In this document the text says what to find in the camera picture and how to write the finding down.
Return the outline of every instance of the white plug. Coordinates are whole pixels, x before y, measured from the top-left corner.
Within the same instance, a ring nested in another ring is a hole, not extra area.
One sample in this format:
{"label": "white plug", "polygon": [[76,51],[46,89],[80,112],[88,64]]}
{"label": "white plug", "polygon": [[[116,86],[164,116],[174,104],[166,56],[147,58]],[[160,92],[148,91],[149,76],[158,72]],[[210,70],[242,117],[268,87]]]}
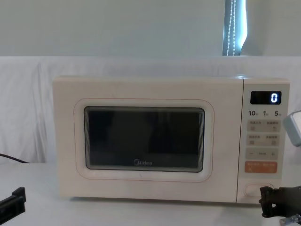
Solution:
{"label": "white plug", "polygon": [[284,127],[292,144],[301,146],[301,111],[293,112],[283,120]]}

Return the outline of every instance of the white table surface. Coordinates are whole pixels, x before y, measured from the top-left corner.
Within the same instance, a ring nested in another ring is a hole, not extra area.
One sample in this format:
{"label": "white table surface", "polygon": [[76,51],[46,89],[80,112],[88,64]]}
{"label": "white table surface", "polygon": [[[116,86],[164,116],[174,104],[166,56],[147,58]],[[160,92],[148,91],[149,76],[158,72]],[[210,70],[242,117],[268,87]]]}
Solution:
{"label": "white table surface", "polygon": [[55,165],[0,165],[0,200],[10,196],[20,186],[24,186],[26,191],[26,212],[8,221],[4,226],[279,225],[277,217],[263,218],[259,205],[62,198],[58,192]]}

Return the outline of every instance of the white microwave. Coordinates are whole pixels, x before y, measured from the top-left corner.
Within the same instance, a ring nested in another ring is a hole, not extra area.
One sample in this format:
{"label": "white microwave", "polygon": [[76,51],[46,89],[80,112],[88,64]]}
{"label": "white microwave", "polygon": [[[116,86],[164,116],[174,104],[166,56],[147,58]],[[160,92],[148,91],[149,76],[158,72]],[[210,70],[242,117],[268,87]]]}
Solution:
{"label": "white microwave", "polygon": [[58,77],[64,196],[258,203],[279,187],[289,82]]}

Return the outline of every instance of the dark glass window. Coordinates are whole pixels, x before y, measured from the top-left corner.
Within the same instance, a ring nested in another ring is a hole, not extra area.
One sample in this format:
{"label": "dark glass window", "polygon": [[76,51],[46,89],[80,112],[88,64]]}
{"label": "dark glass window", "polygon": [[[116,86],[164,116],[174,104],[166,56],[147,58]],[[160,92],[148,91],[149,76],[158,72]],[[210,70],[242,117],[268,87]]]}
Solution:
{"label": "dark glass window", "polygon": [[84,116],[90,169],[202,170],[201,108],[89,106]]}

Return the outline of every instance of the black clamp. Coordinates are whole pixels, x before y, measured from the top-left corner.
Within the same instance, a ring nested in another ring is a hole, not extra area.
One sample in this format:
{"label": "black clamp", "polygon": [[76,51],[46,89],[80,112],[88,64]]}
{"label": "black clamp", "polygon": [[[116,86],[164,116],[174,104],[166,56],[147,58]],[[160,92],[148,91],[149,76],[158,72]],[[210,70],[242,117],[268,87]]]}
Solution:
{"label": "black clamp", "polygon": [[20,187],[12,195],[0,201],[0,225],[25,212],[25,188]]}
{"label": "black clamp", "polygon": [[261,199],[259,203],[264,218],[286,217],[280,220],[281,225],[300,223],[301,186],[281,187],[279,189],[267,186],[260,188],[260,192]]}

